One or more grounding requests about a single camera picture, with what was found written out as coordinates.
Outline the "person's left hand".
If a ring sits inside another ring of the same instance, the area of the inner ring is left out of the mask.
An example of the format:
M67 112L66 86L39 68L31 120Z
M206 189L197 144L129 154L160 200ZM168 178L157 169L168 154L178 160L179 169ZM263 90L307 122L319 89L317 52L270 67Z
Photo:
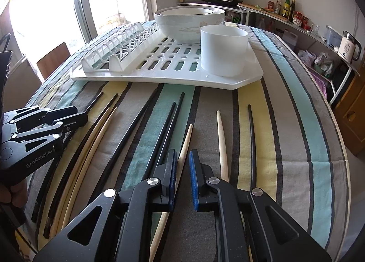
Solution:
M26 180L7 188L0 185L0 202L11 203L17 208L22 208L28 200Z

